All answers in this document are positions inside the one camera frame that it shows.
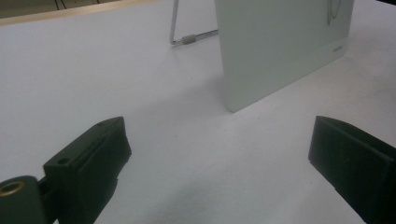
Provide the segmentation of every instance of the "metal rod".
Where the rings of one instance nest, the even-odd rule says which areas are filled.
[[[171,45],[188,45],[188,44],[196,42],[197,40],[202,40],[202,39],[208,38],[210,36],[219,34],[219,30],[213,30],[213,31],[209,31],[209,32],[199,34],[199,35],[186,35],[186,36],[183,36],[179,40],[175,40],[177,10],[178,10],[178,0],[174,0],[174,8],[173,8],[172,24],[171,24],[171,34],[170,34]]]

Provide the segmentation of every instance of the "white surface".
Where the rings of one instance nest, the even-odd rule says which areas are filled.
[[[215,2],[226,102],[232,111],[308,75],[347,50],[354,0]]]
[[[307,154],[316,115],[396,147],[394,8],[357,1],[345,57],[235,114],[219,40],[168,45],[172,1],[0,27],[0,179],[122,115],[133,156],[97,224],[363,223]]]

